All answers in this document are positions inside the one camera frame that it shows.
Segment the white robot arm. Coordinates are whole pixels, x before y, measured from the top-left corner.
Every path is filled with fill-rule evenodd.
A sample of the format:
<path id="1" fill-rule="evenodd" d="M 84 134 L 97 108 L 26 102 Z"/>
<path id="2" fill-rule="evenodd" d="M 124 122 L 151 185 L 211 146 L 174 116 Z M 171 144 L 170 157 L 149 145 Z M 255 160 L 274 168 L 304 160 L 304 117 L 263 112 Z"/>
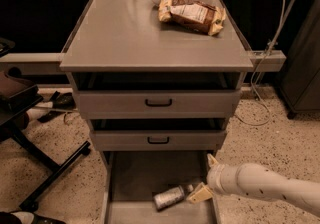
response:
<path id="1" fill-rule="evenodd" d="M 232 166 L 219 163 L 211 154 L 207 159 L 207 183 L 199 183 L 187 196 L 188 202 L 196 204 L 216 194 L 282 200 L 320 217 L 319 183 L 288 178 L 256 163 Z"/>

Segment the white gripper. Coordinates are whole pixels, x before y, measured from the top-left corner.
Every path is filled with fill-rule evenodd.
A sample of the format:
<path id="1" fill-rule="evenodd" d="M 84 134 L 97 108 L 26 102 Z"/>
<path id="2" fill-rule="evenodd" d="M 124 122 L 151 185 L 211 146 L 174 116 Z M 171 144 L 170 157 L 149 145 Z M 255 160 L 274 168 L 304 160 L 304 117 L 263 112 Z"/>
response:
<path id="1" fill-rule="evenodd" d="M 237 184 L 237 167 L 219 164 L 212 154 L 207 155 L 207 160 L 210 167 L 207 174 L 208 185 L 203 182 L 199 183 L 186 200 L 193 204 L 200 203 L 211 199 L 213 191 L 221 195 L 240 195 L 241 190 Z"/>

